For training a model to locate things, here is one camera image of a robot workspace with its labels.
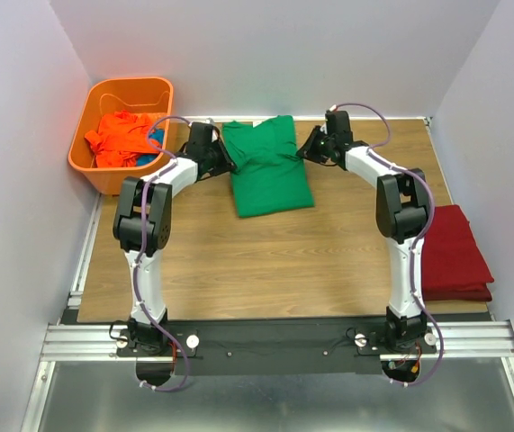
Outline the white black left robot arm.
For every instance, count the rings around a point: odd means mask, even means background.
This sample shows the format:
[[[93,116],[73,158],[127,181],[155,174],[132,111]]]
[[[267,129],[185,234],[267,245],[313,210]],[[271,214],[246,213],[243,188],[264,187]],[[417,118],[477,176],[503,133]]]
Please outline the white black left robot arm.
[[[116,342],[132,353],[159,356],[174,345],[161,328],[167,306],[160,274],[173,199],[188,186],[236,169],[212,121],[193,121],[188,128],[188,139],[178,151],[160,151],[168,162],[151,174],[126,177],[118,198],[113,236],[130,268],[132,305],[127,329]]]

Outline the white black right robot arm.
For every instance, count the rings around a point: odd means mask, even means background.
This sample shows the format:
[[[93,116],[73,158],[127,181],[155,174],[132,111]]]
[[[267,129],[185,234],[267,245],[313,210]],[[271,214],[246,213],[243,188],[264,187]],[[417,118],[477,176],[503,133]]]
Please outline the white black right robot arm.
[[[354,139],[348,112],[334,105],[311,131],[297,156],[334,165],[374,187],[375,221],[386,239],[392,274],[383,343],[400,353],[423,338],[428,316],[422,296],[421,256],[434,219],[434,197],[419,169],[409,170],[378,155],[375,146]]]

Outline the green t-shirt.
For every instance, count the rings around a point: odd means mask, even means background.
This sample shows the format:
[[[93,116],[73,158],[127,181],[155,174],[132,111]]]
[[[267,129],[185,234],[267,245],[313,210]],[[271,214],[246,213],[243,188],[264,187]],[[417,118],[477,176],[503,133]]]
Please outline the green t-shirt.
[[[240,218],[314,205],[303,160],[296,156],[292,116],[276,116],[257,126],[230,121],[221,131],[236,166],[230,178]]]

